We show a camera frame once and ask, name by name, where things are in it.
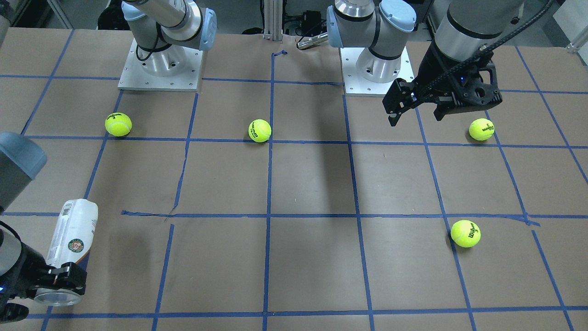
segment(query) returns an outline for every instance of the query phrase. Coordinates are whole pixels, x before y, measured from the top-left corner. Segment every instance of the clear plastic lid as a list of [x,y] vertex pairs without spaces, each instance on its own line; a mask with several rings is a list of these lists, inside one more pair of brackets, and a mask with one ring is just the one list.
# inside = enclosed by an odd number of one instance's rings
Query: clear plastic lid
[[65,289],[39,289],[34,300],[45,306],[64,307],[79,303],[82,300],[82,296]]

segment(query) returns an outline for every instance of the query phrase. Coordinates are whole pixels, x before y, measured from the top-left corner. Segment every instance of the white can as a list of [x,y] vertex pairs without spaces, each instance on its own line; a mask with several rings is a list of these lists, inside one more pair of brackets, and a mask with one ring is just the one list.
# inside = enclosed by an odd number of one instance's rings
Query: white can
[[[85,199],[67,201],[57,219],[47,264],[60,268],[64,263],[75,262],[85,270],[97,221],[98,206],[95,203]],[[81,300],[79,294],[66,289],[39,289],[35,296],[36,302],[55,307],[71,306]]]

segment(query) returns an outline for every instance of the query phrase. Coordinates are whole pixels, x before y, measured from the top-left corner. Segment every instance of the round logo on can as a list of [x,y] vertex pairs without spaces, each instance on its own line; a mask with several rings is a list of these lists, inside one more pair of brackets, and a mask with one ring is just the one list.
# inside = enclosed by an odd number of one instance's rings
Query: round logo on can
[[74,253],[79,253],[83,250],[83,241],[81,239],[72,239],[68,243],[68,248]]

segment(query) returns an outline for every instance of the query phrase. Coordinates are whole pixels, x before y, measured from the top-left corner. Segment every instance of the metal post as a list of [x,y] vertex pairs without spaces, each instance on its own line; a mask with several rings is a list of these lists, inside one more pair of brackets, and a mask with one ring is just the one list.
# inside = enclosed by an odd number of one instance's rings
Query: metal post
[[578,53],[586,42],[588,42],[588,25],[570,41],[570,44],[566,46],[566,50],[568,53]]
[[263,38],[282,41],[283,0],[263,0]]
[[51,9],[53,9],[53,13],[55,13],[57,19],[61,22],[61,24],[64,25],[66,29],[74,28],[72,23],[69,21],[69,18],[65,15],[64,9],[61,8],[61,5],[59,4],[58,0],[47,0],[47,3],[49,4],[49,6],[51,6]]

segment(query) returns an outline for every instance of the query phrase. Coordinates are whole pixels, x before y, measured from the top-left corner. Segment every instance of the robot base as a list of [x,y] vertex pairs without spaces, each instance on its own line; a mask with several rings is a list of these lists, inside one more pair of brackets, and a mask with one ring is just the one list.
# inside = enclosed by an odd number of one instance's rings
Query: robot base
[[120,90],[131,91],[184,91],[196,92],[200,86],[203,51],[185,48],[186,64],[176,75],[156,76],[142,68],[135,50],[137,43],[133,40],[125,67],[118,82]]
[[[355,97],[383,97],[386,95],[392,82],[376,83],[362,77],[358,72],[357,61],[363,48],[346,47],[340,49],[341,67],[343,69],[343,81],[345,82],[345,94]],[[406,48],[402,51],[402,66],[397,78],[412,81],[415,78],[408,59]]]

